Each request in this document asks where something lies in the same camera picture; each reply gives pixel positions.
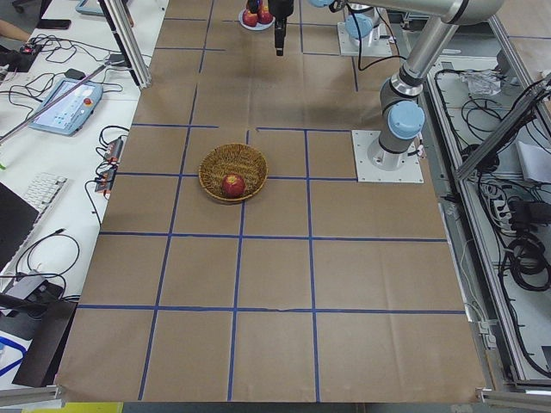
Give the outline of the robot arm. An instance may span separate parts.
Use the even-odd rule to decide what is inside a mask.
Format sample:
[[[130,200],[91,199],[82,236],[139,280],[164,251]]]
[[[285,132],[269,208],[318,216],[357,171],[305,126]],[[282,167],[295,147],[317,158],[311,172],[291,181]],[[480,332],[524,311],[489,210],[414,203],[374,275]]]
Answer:
[[[373,7],[353,10],[349,7],[349,15],[345,27],[355,40],[362,40],[375,28],[375,19],[371,12]],[[288,18],[294,13],[294,1],[247,1],[238,18],[244,28],[262,31],[274,26],[275,48],[281,51],[287,32]]]
[[[361,5],[411,11],[430,16],[417,43],[399,71],[380,93],[384,126],[368,148],[370,162],[381,170],[397,170],[412,141],[423,129],[425,115],[417,104],[424,81],[443,48],[460,26],[484,22],[503,6],[494,1],[361,1]]]

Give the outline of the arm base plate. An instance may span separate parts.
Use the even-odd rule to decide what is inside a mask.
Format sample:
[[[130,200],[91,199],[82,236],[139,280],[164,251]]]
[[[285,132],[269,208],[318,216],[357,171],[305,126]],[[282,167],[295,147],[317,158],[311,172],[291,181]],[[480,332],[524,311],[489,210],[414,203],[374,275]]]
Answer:
[[[415,145],[411,143],[402,154],[392,154],[380,146],[380,134],[375,130],[351,131],[357,181],[422,184],[424,178]]]
[[[359,52],[359,42],[348,34],[345,23],[337,24],[338,43],[341,56],[353,57]],[[381,23],[362,39],[362,56],[382,58],[393,54],[387,28]]]

